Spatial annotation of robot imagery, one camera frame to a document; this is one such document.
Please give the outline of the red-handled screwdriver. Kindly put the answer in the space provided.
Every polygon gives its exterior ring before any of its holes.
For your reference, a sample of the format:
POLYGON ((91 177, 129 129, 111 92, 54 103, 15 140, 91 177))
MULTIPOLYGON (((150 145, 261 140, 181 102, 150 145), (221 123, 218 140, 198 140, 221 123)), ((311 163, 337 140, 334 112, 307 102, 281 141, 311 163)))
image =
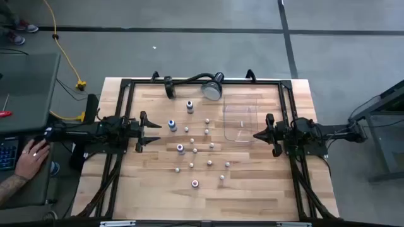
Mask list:
POLYGON ((6 100, 3 105, 3 109, 0 111, 0 118, 10 117, 13 114, 12 111, 6 110, 8 100, 9 100, 9 94, 7 94, 6 100))

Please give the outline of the black upright box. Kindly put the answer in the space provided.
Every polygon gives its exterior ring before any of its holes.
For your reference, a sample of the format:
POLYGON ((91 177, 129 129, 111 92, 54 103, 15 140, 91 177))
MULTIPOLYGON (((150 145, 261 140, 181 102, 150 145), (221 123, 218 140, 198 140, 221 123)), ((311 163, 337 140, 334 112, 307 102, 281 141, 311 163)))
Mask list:
POLYGON ((95 94, 87 96, 86 109, 84 112, 83 123, 92 123, 95 120, 98 110, 99 100, 95 94))

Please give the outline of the grey desk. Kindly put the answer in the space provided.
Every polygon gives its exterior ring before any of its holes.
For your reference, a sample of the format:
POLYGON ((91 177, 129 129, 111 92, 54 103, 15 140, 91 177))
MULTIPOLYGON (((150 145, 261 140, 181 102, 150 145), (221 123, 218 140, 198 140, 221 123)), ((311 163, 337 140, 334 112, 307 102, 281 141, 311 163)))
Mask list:
MULTIPOLYGON (((0 54, 0 111, 9 94, 6 110, 13 113, 0 118, 0 139, 19 138, 17 161, 29 140, 44 135, 60 60, 55 53, 0 54)), ((0 182, 14 170, 0 171, 0 182)))

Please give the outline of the grey metal table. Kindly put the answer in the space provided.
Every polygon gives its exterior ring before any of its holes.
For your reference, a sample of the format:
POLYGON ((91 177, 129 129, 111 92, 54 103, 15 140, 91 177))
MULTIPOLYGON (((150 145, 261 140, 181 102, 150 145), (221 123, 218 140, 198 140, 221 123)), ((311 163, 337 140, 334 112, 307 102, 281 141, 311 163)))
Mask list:
POLYGON ((364 127, 383 158, 384 173, 369 181, 404 179, 404 79, 359 105, 348 120, 366 121, 364 127))

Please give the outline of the round grey gooseneck lamp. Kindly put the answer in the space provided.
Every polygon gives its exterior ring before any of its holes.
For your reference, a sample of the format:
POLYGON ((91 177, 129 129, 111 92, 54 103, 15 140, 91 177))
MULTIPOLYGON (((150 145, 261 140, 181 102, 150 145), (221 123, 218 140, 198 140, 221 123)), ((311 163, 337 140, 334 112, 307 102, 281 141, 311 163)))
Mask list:
POLYGON ((225 77, 224 74, 221 72, 217 72, 216 74, 200 73, 187 79, 181 79, 180 81, 173 81, 172 77, 166 76, 163 79, 163 83, 165 86, 165 92, 167 97, 169 99, 175 99, 176 85, 189 84, 191 82, 196 82, 198 79, 201 78, 209 78, 209 80, 202 82, 201 92, 205 98, 217 101, 222 97, 223 93, 222 83, 224 81, 224 77, 225 77))

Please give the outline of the clear plastic bin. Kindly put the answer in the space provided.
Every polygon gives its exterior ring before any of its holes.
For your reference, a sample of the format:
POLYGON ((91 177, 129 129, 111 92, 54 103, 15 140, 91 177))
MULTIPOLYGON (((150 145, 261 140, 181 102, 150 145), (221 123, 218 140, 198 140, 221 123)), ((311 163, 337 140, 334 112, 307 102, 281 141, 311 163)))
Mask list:
POLYGON ((247 96, 223 100, 223 133, 226 140, 234 143, 251 144, 258 131, 257 99, 247 96))

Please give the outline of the person's hand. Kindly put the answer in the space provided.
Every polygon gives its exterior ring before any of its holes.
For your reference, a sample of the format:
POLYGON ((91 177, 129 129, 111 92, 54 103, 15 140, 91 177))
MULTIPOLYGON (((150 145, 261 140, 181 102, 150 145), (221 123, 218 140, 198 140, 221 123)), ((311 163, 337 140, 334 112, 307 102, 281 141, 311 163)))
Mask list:
POLYGON ((38 173, 50 152, 49 144, 38 152, 32 151, 32 146, 33 140, 30 140, 23 148, 15 168, 15 175, 25 177, 28 180, 31 180, 38 173))

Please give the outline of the silver metal bracket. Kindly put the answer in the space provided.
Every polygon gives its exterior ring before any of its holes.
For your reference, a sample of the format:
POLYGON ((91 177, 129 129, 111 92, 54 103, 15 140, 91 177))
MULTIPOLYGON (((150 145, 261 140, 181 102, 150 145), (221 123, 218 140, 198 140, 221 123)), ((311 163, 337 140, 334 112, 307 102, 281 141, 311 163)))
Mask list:
POLYGON ((312 224, 305 222, 280 221, 276 222, 276 227, 312 227, 312 224))
POLYGON ((136 226, 136 221, 134 220, 124 220, 124 221, 102 221, 99 227, 134 227, 136 226))

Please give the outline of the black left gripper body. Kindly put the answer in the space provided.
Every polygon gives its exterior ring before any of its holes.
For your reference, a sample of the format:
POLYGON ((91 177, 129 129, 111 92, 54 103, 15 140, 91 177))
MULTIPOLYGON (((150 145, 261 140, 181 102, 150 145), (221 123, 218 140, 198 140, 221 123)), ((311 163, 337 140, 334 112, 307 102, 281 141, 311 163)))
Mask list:
POLYGON ((145 122, 146 122, 146 112, 140 112, 140 118, 138 120, 130 120, 128 126, 128 137, 137 139, 135 151, 137 153, 143 152, 143 144, 145 138, 145 122))

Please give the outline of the person's red grey shoe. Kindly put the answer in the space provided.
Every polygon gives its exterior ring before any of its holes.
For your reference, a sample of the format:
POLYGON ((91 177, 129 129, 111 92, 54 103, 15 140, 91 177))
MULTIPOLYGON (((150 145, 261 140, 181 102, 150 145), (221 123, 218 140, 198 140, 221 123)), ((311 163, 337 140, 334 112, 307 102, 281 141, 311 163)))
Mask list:
POLYGON ((24 20, 19 21, 19 23, 16 25, 16 29, 28 33, 36 33, 39 31, 39 28, 37 26, 24 20))
POLYGON ((12 44, 15 45, 23 45, 25 43, 25 38, 20 35, 17 35, 14 32, 8 32, 6 37, 12 44))

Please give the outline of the person's forearm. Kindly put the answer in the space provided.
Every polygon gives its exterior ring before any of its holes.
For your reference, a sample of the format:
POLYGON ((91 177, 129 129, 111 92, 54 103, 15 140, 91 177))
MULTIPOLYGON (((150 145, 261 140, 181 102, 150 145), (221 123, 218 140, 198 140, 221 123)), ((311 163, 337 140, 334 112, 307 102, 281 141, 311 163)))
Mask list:
POLYGON ((27 178, 15 174, 2 181, 0 183, 0 206, 8 201, 9 198, 19 191, 27 182, 27 178))

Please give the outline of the black computer mouse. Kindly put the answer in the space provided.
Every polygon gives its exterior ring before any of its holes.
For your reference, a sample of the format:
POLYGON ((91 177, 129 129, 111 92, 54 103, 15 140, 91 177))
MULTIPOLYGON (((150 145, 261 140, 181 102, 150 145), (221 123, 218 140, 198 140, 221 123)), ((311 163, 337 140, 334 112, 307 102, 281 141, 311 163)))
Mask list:
POLYGON ((33 140, 33 146, 32 146, 32 151, 38 152, 45 146, 49 144, 47 138, 44 135, 37 135, 32 138, 33 140))

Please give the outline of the backlit black keyboard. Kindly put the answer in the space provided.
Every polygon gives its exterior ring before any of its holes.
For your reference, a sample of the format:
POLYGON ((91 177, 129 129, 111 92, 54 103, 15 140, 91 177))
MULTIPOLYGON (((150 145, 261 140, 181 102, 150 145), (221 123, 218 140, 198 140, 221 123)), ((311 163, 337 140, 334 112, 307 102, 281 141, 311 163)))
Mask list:
POLYGON ((13 170, 18 156, 18 137, 0 139, 0 171, 13 170))

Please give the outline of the black metal table frame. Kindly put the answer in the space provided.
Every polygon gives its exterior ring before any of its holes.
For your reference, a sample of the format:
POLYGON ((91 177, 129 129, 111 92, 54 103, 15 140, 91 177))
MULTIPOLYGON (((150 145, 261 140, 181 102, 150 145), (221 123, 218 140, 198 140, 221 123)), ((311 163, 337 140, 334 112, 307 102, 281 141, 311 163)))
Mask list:
POLYGON ((262 141, 234 143, 223 133, 223 100, 235 96, 257 99, 258 131, 265 128, 268 113, 277 120, 314 119, 306 80, 226 79, 218 101, 202 95, 200 81, 179 85, 176 90, 176 98, 170 100, 159 78, 104 80, 100 115, 114 114, 118 103, 122 104, 121 115, 136 117, 145 111, 161 126, 147 129, 146 135, 161 139, 147 145, 142 153, 135 151, 136 142, 130 140, 118 182, 106 191, 96 214, 109 214, 114 219, 179 221, 298 221, 311 217, 312 203, 293 181, 287 154, 276 158, 272 146, 262 141), (193 103, 192 114, 187 112, 188 101, 193 103), (169 129, 169 120, 176 122, 175 132, 169 129), (184 146, 184 155, 177 152, 178 144, 184 146), (198 188, 192 187, 193 180, 199 181, 198 188))

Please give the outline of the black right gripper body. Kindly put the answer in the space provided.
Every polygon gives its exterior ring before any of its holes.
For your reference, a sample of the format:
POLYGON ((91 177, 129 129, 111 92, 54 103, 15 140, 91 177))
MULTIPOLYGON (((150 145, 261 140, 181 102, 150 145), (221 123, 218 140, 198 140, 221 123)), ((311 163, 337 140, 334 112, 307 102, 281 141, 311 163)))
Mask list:
POLYGON ((287 126, 284 121, 275 122, 272 113, 266 114, 266 142, 273 145, 272 155, 279 157, 283 153, 279 141, 284 141, 287 136, 287 126))

